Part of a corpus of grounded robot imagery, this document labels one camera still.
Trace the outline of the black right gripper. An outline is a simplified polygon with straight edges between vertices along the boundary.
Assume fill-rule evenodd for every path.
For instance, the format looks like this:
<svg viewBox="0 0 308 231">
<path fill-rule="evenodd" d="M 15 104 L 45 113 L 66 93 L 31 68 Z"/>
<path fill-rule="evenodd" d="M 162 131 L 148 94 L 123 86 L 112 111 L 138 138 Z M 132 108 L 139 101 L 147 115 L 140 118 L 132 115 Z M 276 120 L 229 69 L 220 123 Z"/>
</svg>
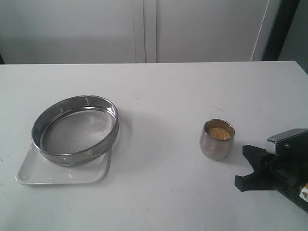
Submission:
<svg viewBox="0 0 308 231">
<path fill-rule="evenodd" d="M 244 145 L 243 156 L 254 170 L 246 176 L 235 176 L 234 185 L 241 192 L 278 191 L 299 208 L 308 211 L 308 194 L 302 195 L 308 183 L 308 138 L 268 139 L 274 154 L 266 149 Z"/>
</svg>

